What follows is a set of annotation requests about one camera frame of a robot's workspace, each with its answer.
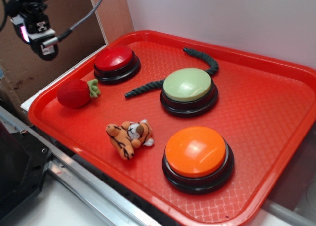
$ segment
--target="stuffed tiger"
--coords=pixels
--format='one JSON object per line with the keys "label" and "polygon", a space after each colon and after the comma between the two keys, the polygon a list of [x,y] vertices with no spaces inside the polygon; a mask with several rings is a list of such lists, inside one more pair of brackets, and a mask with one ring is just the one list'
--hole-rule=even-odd
{"label": "stuffed tiger", "polygon": [[134,148],[139,148],[141,145],[152,146],[154,144],[154,140],[151,138],[152,128],[147,120],[137,123],[125,121],[121,126],[109,124],[106,127],[106,131],[110,137],[111,144],[124,160],[134,157]]}

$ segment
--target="red button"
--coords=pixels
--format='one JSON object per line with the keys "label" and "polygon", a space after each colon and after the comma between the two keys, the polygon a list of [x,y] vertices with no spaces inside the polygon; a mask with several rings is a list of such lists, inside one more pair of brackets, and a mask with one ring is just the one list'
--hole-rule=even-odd
{"label": "red button", "polygon": [[129,47],[116,46],[100,52],[94,60],[94,65],[101,71],[113,71],[124,67],[132,58],[133,51]]}

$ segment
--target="braided rope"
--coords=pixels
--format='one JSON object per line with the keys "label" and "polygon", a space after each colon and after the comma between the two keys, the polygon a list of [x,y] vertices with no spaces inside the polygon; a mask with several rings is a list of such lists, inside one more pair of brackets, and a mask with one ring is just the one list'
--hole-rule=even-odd
{"label": "braided rope", "polygon": [[[202,59],[203,61],[205,61],[210,66],[210,68],[206,70],[206,72],[209,75],[214,75],[218,71],[218,68],[219,68],[218,63],[216,62],[216,60],[214,60],[208,54],[197,51],[195,49],[189,49],[189,48],[183,48],[183,51],[186,54],[188,54],[189,56],[199,58],[199,59]],[[163,81],[164,81],[164,79],[159,80],[159,81],[151,81],[150,83],[147,83],[147,84],[142,85],[138,88],[135,88],[132,91],[126,93],[125,98],[129,99],[129,98],[132,98],[134,96],[138,96],[138,95],[141,95],[145,92],[153,90],[153,89],[161,89],[162,85],[163,85]]]}

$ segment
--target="light green button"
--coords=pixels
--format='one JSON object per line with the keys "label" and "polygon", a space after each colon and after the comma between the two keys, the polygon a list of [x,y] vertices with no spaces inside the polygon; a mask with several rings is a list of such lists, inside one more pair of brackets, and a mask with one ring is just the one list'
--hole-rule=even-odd
{"label": "light green button", "polygon": [[185,68],[171,73],[163,82],[167,97],[178,102],[195,101],[211,89],[212,79],[204,70]]}

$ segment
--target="red plush toy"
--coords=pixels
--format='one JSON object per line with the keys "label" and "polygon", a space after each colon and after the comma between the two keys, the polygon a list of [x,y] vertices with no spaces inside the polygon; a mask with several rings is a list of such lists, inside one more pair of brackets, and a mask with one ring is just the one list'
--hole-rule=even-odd
{"label": "red plush toy", "polygon": [[57,100],[63,106],[79,108],[86,105],[92,98],[97,98],[101,92],[98,88],[98,80],[88,82],[83,80],[70,80],[57,91]]}

